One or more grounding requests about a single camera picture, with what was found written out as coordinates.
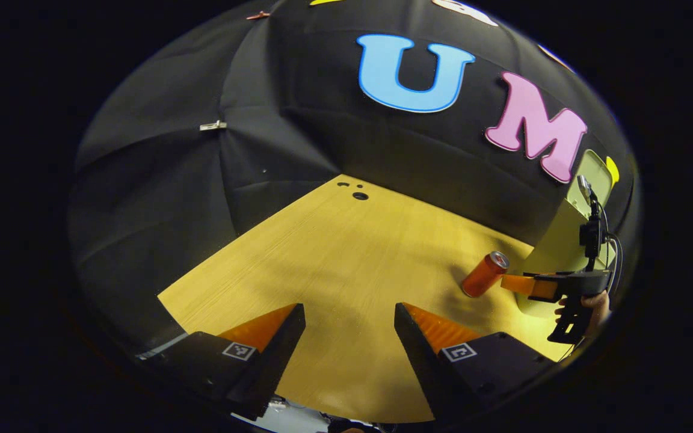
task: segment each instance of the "soda can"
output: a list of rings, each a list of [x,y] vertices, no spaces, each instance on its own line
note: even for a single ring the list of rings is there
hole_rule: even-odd
[[[509,267],[510,261],[506,255],[492,251],[464,278],[461,290],[470,298],[478,298],[506,274]]]

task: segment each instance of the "blue letter u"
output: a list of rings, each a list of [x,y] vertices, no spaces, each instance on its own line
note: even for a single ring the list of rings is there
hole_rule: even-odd
[[[402,52],[413,41],[401,36],[363,35],[357,38],[363,46],[360,61],[360,88],[366,95],[385,106],[412,112],[444,110],[456,102],[464,77],[464,65],[475,61],[474,55],[452,46],[430,44],[437,54],[435,81],[429,90],[411,90],[399,83],[397,72]]]

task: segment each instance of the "letter m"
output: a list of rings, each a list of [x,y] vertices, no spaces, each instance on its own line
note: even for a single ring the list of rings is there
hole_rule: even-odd
[[[536,85],[512,72],[502,72],[501,76],[510,86],[507,106],[499,125],[486,129],[486,138],[500,148],[520,150],[517,134],[523,126],[528,159],[536,158],[555,143],[550,154],[542,157],[541,167],[556,180],[568,183],[582,136],[587,132],[585,122],[569,109],[562,109],[552,120],[547,120],[547,110]]]

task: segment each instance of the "wooden table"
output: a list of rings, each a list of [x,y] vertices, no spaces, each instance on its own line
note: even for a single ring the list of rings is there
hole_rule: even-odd
[[[340,175],[215,253],[159,299],[185,331],[210,334],[302,302],[306,329],[278,395],[350,419],[424,422],[432,413],[394,331],[394,305],[409,302],[481,334],[506,331],[557,360],[568,346],[547,341],[553,318],[524,315],[498,283],[478,299],[459,288],[492,250],[519,266],[531,249]]]

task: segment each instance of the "hand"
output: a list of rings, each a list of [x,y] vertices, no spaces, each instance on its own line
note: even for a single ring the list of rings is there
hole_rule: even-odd
[[[561,299],[558,302],[560,305],[566,305],[568,298]],[[583,307],[592,308],[592,317],[590,318],[590,325],[585,330],[585,337],[589,337],[594,334],[595,331],[600,327],[600,324],[605,322],[608,318],[608,314],[611,313],[608,310],[608,290],[603,290],[591,298],[582,298],[581,304]],[[561,315],[563,313],[563,308],[558,308],[555,310],[556,315]],[[555,323],[561,321],[560,318],[555,319]]]

